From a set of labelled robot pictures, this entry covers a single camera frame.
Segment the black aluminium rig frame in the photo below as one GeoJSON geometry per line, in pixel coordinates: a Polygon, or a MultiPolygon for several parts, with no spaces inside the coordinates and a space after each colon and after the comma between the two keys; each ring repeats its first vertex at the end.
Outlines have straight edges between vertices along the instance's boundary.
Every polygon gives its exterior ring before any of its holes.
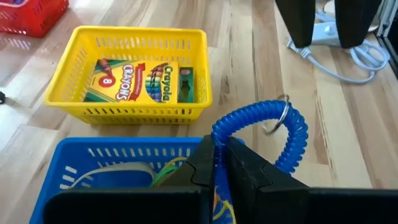
{"type": "Polygon", "coordinates": [[[377,40],[389,52],[389,63],[398,79],[398,0],[389,0],[385,18],[384,32],[377,40]]]}

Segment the yellow plastic basket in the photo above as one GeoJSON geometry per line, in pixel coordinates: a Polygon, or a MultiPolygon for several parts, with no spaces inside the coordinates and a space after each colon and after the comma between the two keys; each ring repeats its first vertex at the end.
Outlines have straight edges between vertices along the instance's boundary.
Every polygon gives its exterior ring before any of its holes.
{"type": "Polygon", "coordinates": [[[47,106],[88,124],[190,124],[212,102],[207,39],[200,29],[80,26],[44,96],[47,106]],[[99,59],[178,62],[194,71],[193,103],[85,102],[99,59]]]}

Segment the wide white rubber band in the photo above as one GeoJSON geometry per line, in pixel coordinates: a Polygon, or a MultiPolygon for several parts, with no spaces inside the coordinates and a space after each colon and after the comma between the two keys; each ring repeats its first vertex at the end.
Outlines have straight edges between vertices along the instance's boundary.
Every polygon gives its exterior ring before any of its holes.
{"type": "Polygon", "coordinates": [[[77,178],[74,183],[69,186],[69,189],[74,188],[79,182],[81,182],[84,178],[87,178],[88,176],[92,176],[93,174],[100,174],[100,173],[105,173],[105,172],[121,172],[121,171],[134,171],[134,172],[146,172],[148,173],[151,177],[152,180],[154,180],[156,173],[154,172],[153,168],[145,162],[127,162],[127,163],[121,163],[121,164],[113,164],[111,166],[106,166],[102,167],[99,169],[91,170],[79,178],[77,178]]]}

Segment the Crayola crayon box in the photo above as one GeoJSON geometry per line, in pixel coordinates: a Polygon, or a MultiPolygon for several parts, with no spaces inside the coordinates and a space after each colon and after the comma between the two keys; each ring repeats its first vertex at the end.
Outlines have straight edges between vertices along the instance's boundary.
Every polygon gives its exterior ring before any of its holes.
{"type": "Polygon", "coordinates": [[[84,101],[193,103],[194,71],[178,62],[99,59],[84,101]]]}

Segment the green rubber band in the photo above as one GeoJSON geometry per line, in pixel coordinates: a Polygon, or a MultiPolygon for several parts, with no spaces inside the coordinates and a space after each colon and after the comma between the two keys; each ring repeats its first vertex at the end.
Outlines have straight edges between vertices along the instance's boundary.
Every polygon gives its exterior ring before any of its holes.
{"type": "Polygon", "coordinates": [[[177,170],[178,167],[175,165],[168,165],[165,166],[153,179],[151,183],[151,187],[155,186],[156,184],[159,184],[161,180],[165,179],[169,174],[172,174],[175,170],[177,170]]]}

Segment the silver metal bracket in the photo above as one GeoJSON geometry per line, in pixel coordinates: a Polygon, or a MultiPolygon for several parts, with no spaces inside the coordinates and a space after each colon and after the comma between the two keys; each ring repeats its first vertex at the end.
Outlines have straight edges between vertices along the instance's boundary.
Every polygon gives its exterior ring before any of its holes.
{"type": "Polygon", "coordinates": [[[384,23],[386,20],[385,15],[388,7],[389,7],[389,0],[381,0],[381,4],[377,11],[377,18],[379,19],[379,27],[376,32],[377,37],[381,36],[382,33],[384,32],[384,23]]]}

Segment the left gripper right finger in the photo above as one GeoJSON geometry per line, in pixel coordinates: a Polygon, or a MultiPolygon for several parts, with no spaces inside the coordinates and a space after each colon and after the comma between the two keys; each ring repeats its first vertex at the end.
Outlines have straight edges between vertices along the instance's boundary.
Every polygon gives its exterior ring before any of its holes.
{"type": "Polygon", "coordinates": [[[398,190],[309,187],[236,138],[226,170],[238,224],[398,224],[398,190]]]}

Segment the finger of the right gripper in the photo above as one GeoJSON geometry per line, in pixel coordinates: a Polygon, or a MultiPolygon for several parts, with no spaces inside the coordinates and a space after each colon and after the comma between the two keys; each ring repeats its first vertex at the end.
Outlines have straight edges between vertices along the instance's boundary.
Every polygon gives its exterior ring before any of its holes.
{"type": "Polygon", "coordinates": [[[312,43],[315,23],[315,0],[275,0],[296,47],[312,43]]]}
{"type": "Polygon", "coordinates": [[[381,0],[335,0],[335,18],[340,45],[344,49],[363,43],[381,0]]]}

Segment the large yellow rubber band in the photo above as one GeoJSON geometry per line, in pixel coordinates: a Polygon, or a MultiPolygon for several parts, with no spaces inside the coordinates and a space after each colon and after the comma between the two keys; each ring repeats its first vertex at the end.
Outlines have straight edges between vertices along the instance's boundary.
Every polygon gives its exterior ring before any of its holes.
{"type": "MultiPolygon", "coordinates": [[[[168,165],[175,165],[177,166],[177,164],[179,162],[183,162],[185,161],[187,158],[186,157],[176,157],[174,159],[172,159],[171,161],[168,161],[168,163],[166,163],[164,165],[168,166],[168,165]]],[[[165,179],[161,180],[159,184],[156,184],[155,186],[160,185],[162,182],[164,182],[165,179]]],[[[226,213],[226,211],[229,211],[229,217],[231,218],[231,223],[230,224],[237,224],[236,223],[236,217],[233,211],[233,206],[227,201],[227,200],[223,200],[218,194],[217,194],[217,188],[215,187],[215,192],[214,192],[214,202],[213,202],[213,221],[216,221],[220,218],[222,218],[224,216],[224,214],[226,213]]]]}

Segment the red plastic basket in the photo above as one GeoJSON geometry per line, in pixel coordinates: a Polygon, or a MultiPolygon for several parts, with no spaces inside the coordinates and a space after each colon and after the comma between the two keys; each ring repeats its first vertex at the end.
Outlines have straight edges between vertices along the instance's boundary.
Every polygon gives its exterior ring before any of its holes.
{"type": "Polygon", "coordinates": [[[25,0],[20,5],[0,2],[0,32],[43,37],[69,7],[69,0],[25,0]]]}

